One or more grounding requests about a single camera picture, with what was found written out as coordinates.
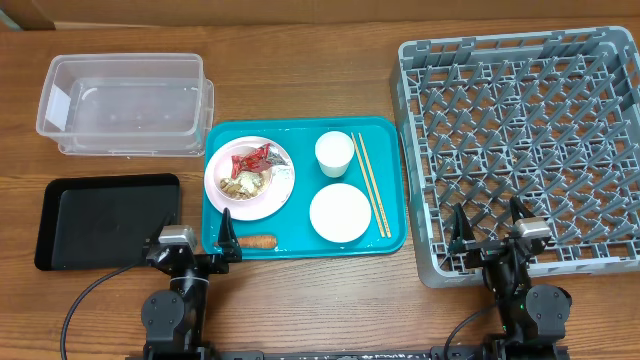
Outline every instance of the gray dish rack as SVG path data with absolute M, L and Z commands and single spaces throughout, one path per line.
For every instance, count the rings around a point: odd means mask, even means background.
M 482 283 L 447 253 L 452 206 L 496 240 L 513 195 L 553 232 L 532 276 L 640 269 L 639 61 L 621 27 L 400 46 L 391 92 L 423 283 Z

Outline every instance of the white bowl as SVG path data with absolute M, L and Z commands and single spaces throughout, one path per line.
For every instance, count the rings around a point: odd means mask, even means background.
M 269 187 L 269 185 L 271 185 L 271 178 L 273 176 L 271 169 L 266 170 L 265 179 L 267 181 L 267 184 L 265 185 L 262 192 L 250 199 L 234 199 L 229 195 L 227 195 L 227 193 L 222 191 L 222 189 L 220 188 L 220 181 L 224 178 L 231 177 L 231 171 L 233 170 L 233 162 L 231 161 L 231 156 L 249 155 L 255 149 L 256 147 L 248 146 L 248 145 L 238 145 L 238 146 L 230 147 L 222 154 L 222 156 L 220 157 L 220 161 L 218 161 L 218 163 L 215 165 L 215 168 L 213 169 L 213 181 L 215 182 L 216 190 L 218 190 L 218 192 L 225 198 L 231 201 L 251 201 L 259 198 L 260 196 L 262 196 L 262 194 L 267 192 L 267 188 Z
M 331 242 L 346 243 L 367 231 L 371 222 L 371 206 L 356 187 L 331 184 L 313 197 L 309 215 L 318 235 Z
M 340 131 L 329 131 L 320 136 L 315 149 L 320 170 L 332 178 L 340 177 L 347 171 L 355 152 L 351 138 Z

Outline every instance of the white plate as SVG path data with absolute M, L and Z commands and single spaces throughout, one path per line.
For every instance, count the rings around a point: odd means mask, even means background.
M 264 191 L 264 193 L 255 199 L 245 201 L 231 200 L 225 196 L 222 196 L 216 189 L 214 180 L 214 167 L 222 157 L 228 148 L 239 145 L 246 145 L 258 148 L 266 143 L 272 143 L 278 150 L 282 158 L 287 161 L 290 166 L 274 166 L 272 169 L 271 184 Z M 231 212 L 231 218 L 234 220 L 252 221 L 263 219 L 276 211 L 278 211 L 289 199 L 291 192 L 293 191 L 293 185 L 295 183 L 295 169 L 291 157 L 287 152 L 278 145 L 276 142 L 267 138 L 258 136 L 245 136 L 224 144 L 218 151 L 216 151 L 204 172 L 204 189 L 207 194 L 207 198 L 211 204 L 220 212 L 224 211 L 224 208 L 229 208 Z
M 349 184 L 331 184 L 318 191 L 309 209 L 311 225 L 323 238 L 345 243 L 359 238 L 371 222 L 369 200 Z

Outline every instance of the plastic container lid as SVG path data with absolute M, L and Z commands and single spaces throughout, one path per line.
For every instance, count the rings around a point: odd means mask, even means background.
M 196 54 L 62 55 L 36 130 L 65 154 L 199 156 L 212 121 L 213 84 Z

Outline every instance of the red snack packet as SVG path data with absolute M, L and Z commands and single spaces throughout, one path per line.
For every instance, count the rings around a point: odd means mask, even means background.
M 231 162 L 233 163 L 232 179 L 237 178 L 242 171 L 259 173 L 274 165 L 286 164 L 282 156 L 271 149 L 271 144 L 269 143 L 260 146 L 245 157 L 231 156 Z

